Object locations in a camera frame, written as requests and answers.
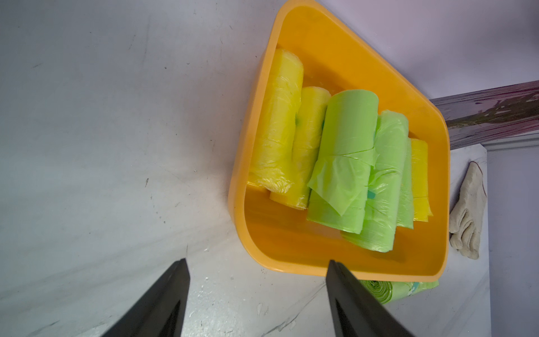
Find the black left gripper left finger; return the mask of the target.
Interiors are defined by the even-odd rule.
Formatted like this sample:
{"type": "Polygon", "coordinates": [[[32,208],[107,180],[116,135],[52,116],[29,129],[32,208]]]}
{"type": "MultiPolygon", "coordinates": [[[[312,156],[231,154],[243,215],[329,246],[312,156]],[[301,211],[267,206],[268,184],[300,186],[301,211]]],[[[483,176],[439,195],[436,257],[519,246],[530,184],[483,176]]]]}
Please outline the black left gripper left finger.
{"type": "Polygon", "coordinates": [[[105,336],[180,336],[190,275],[185,259],[174,262],[105,336]]]}

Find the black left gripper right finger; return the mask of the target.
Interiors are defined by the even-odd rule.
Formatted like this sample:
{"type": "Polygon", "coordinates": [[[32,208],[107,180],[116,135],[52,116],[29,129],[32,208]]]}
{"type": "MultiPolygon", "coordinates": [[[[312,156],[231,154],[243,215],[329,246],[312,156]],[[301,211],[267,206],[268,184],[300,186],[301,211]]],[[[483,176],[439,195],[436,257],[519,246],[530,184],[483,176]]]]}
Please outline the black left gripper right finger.
{"type": "Polygon", "coordinates": [[[331,260],[326,274],[335,335],[411,336],[342,264],[331,260]]]}

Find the green trash bag roll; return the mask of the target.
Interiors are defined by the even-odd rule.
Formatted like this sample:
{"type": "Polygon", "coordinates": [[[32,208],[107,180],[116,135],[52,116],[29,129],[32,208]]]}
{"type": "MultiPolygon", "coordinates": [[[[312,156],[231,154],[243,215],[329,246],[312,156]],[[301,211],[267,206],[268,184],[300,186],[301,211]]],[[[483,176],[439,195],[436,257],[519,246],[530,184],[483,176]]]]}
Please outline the green trash bag roll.
{"type": "Polygon", "coordinates": [[[342,231],[350,243],[370,251],[393,250],[405,168],[409,164],[408,119],[385,110],[378,116],[374,150],[377,158],[369,178],[362,231],[342,231]]]}
{"type": "Polygon", "coordinates": [[[412,191],[411,139],[406,141],[406,155],[401,177],[397,225],[408,229],[414,228],[414,196],[412,191]]]}
{"type": "Polygon", "coordinates": [[[319,155],[307,184],[307,220],[352,234],[362,231],[376,161],[378,103],[377,95],[366,90],[342,91],[330,98],[319,155]]]}
{"type": "Polygon", "coordinates": [[[395,300],[434,289],[439,286],[439,282],[389,282],[360,280],[360,284],[381,304],[390,303],[395,300]]]}

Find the yellow trash bag roll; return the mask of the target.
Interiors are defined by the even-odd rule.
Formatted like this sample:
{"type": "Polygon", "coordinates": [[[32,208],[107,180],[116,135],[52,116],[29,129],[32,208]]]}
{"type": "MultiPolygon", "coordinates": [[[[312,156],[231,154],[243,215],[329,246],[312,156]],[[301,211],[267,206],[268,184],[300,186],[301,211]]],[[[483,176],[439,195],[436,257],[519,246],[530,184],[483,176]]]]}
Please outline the yellow trash bag roll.
{"type": "Polygon", "coordinates": [[[305,87],[296,114],[291,151],[290,188],[285,193],[272,192],[270,199],[294,209],[307,209],[311,189],[307,186],[317,161],[325,113],[331,94],[325,88],[305,87]]]}
{"type": "Polygon", "coordinates": [[[249,169],[249,180],[271,192],[292,185],[291,151],[300,108],[304,67],[290,51],[275,51],[249,169]]]}
{"type": "Polygon", "coordinates": [[[411,174],[414,220],[428,222],[433,214],[429,203],[428,144],[424,140],[411,139],[411,174]]]}

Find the orange plastic storage box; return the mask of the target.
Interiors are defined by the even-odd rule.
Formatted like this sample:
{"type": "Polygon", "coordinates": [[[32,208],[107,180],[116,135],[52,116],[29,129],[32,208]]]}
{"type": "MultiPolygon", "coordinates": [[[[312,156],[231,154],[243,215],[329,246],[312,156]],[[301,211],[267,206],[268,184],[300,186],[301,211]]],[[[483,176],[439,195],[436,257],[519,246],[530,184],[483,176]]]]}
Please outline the orange plastic storage box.
{"type": "Polygon", "coordinates": [[[329,10],[315,1],[288,1],[277,12],[239,137],[228,209],[245,250],[262,266],[301,275],[324,276],[332,260],[359,279],[432,282],[446,267],[449,251],[450,140],[439,110],[329,10]],[[405,115],[413,138],[428,144],[428,187],[432,216],[413,229],[398,228],[394,248],[378,253],[357,247],[338,230],[307,220],[305,211],[270,199],[248,184],[248,171],[276,49],[302,61],[309,86],[331,93],[373,91],[381,110],[405,115]]]}

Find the cream work glove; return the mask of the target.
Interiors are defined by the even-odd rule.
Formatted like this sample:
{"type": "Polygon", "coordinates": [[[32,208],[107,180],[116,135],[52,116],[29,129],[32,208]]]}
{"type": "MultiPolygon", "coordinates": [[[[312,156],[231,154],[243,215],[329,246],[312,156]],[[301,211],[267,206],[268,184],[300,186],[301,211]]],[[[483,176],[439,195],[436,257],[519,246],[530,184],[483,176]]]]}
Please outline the cream work glove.
{"type": "Polygon", "coordinates": [[[476,161],[471,161],[460,187],[458,201],[449,216],[449,242],[461,255],[472,260],[479,258],[487,200],[482,169],[476,161]]]}

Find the purple glass vase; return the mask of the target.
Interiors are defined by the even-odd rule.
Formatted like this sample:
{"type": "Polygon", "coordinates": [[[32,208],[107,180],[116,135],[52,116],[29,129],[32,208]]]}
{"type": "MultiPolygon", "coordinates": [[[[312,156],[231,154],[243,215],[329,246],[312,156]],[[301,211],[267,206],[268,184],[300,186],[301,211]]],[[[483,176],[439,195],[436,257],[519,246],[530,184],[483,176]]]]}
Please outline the purple glass vase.
{"type": "Polygon", "coordinates": [[[538,130],[538,82],[435,98],[449,130],[451,149],[538,130]]]}

